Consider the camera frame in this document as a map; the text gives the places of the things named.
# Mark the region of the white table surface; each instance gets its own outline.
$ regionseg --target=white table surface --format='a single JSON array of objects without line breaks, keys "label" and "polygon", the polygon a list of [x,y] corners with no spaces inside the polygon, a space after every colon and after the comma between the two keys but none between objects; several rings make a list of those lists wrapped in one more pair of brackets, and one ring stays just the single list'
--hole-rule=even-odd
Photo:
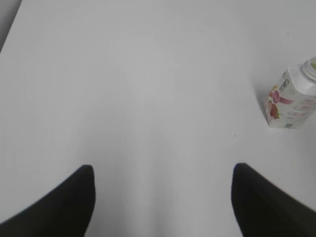
[{"label": "white table surface", "polygon": [[94,166],[88,237],[241,236],[246,162],[316,209],[316,116],[258,104],[316,55],[316,2],[23,0],[0,54],[0,221]]}]

